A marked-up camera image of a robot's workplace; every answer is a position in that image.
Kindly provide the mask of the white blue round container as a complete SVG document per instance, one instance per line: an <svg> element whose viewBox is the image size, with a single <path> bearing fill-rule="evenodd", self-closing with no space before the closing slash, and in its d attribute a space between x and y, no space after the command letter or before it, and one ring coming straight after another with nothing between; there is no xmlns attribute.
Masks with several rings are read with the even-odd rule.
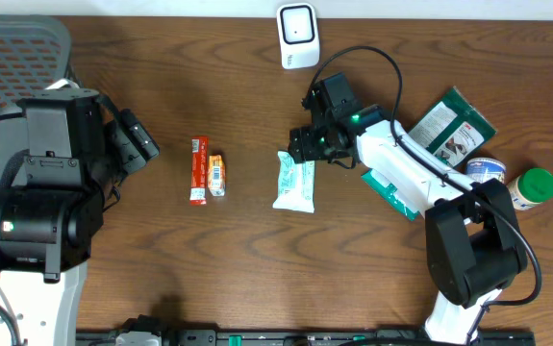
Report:
<svg viewBox="0 0 553 346"><path fill-rule="evenodd" d="M467 162L465 174L478 183L496 179L505 183L506 166L501 161L491 158L475 158Z"/></svg>

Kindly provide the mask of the light green small pouch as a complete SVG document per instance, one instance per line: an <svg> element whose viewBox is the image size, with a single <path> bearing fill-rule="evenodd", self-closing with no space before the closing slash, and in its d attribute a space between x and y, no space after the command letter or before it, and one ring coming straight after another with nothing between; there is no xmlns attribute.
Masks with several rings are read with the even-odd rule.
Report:
<svg viewBox="0 0 553 346"><path fill-rule="evenodd" d="M295 163L293 157L285 151L279 151L278 158L278 196L272 207L277 210L314 213L315 163Z"/></svg>

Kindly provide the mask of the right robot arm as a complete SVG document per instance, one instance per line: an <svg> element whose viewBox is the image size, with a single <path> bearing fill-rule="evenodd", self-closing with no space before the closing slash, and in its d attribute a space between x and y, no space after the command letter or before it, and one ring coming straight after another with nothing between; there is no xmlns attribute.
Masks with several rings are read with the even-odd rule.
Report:
<svg viewBox="0 0 553 346"><path fill-rule="evenodd" d="M442 344L477 341L485 312L531 262L509 190L439 161L410 138L394 113L364 106L341 73L314 79L302 106L312 122L289 134L294 161L339 164L349 158L394 185L404 206L425 222L427 266L439 295L424 332Z"/></svg>

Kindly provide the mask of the small orange carton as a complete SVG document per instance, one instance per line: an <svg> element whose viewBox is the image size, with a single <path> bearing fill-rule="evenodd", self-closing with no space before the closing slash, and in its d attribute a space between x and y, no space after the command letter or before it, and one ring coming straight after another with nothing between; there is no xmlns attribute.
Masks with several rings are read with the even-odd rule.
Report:
<svg viewBox="0 0 553 346"><path fill-rule="evenodd" d="M221 155L209 156L208 190L213 197L226 193L225 164Z"/></svg>

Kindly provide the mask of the green lid jar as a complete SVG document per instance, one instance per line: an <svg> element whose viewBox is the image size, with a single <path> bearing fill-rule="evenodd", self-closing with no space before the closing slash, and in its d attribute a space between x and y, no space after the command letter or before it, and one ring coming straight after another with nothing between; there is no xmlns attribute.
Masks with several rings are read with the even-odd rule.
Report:
<svg viewBox="0 0 553 346"><path fill-rule="evenodd" d="M553 198L553 175L543 168L532 168L507 184L514 208L529 210Z"/></svg>

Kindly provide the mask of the red white tube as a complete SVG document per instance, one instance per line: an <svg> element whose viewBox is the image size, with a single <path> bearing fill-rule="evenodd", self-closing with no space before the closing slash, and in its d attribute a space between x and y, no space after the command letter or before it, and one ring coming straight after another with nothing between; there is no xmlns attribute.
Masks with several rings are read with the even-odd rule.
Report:
<svg viewBox="0 0 553 346"><path fill-rule="evenodd" d="M191 140L192 166L190 185L190 204L202 206L206 201L206 184L208 171L208 138L196 136Z"/></svg>

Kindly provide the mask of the green 3M product package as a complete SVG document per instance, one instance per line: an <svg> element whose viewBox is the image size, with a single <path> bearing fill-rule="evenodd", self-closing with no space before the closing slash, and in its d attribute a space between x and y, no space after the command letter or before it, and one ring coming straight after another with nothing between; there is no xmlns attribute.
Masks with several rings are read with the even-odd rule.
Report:
<svg viewBox="0 0 553 346"><path fill-rule="evenodd" d="M496 134L487 118L453 86L409 131L386 119L358 136L360 159L368 168L362 179L410 220L422 216L437 200L451 200L461 192L411 158L395 142L391 128L418 157L466 188L473 180L457 167Z"/></svg>

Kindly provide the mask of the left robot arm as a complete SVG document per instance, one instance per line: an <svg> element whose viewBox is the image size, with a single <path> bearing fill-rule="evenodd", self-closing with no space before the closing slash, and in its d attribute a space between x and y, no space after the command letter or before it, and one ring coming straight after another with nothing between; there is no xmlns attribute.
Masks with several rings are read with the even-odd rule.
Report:
<svg viewBox="0 0 553 346"><path fill-rule="evenodd" d="M0 175L0 345L72 345L92 238L160 149L130 110L68 79L17 105Z"/></svg>

